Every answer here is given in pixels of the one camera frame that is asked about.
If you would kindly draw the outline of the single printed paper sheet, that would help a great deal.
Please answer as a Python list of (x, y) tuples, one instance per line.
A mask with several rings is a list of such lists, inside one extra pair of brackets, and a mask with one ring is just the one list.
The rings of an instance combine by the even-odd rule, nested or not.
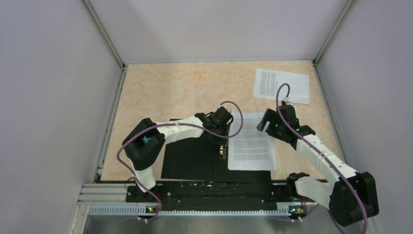
[(309, 104), (309, 75), (256, 69), (253, 97), (275, 100), (277, 92), (279, 100), (288, 95), (292, 103)]

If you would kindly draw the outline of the printed paper stack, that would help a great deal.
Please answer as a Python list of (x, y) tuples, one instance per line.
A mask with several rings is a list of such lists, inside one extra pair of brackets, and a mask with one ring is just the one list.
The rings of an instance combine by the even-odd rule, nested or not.
[(241, 131), (228, 140), (228, 169), (232, 171), (277, 170), (275, 142), (257, 130), (264, 112), (244, 113)]

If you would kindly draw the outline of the teal folder black inside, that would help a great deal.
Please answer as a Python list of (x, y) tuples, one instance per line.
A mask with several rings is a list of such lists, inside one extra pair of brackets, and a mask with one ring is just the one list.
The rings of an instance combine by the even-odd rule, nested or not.
[(228, 169), (228, 140), (201, 136), (166, 145), (162, 179), (215, 181), (222, 183), (267, 183), (269, 171)]

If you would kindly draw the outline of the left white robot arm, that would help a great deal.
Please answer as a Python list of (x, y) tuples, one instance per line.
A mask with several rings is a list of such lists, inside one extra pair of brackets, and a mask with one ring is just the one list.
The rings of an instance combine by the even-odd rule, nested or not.
[(163, 146), (200, 137), (224, 145), (227, 139), (235, 137), (242, 129), (239, 127), (230, 135), (229, 127), (233, 120), (231, 112), (223, 106), (214, 112), (196, 113), (188, 118), (168, 122), (154, 122), (150, 118), (141, 120), (124, 139), (120, 148), (132, 163), (129, 170), (138, 184), (138, 196), (147, 202), (156, 196), (152, 165)]

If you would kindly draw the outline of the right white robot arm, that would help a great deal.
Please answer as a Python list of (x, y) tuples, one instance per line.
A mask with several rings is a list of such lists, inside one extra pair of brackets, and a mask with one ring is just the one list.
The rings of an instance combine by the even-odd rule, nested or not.
[(291, 173), (285, 188), (290, 200), (307, 197), (317, 202), (343, 227), (379, 214), (375, 178), (347, 165), (322, 143), (312, 128), (300, 125), (293, 105), (283, 102), (277, 110), (267, 109), (257, 130), (290, 144), (327, 180), (321, 182), (307, 173)]

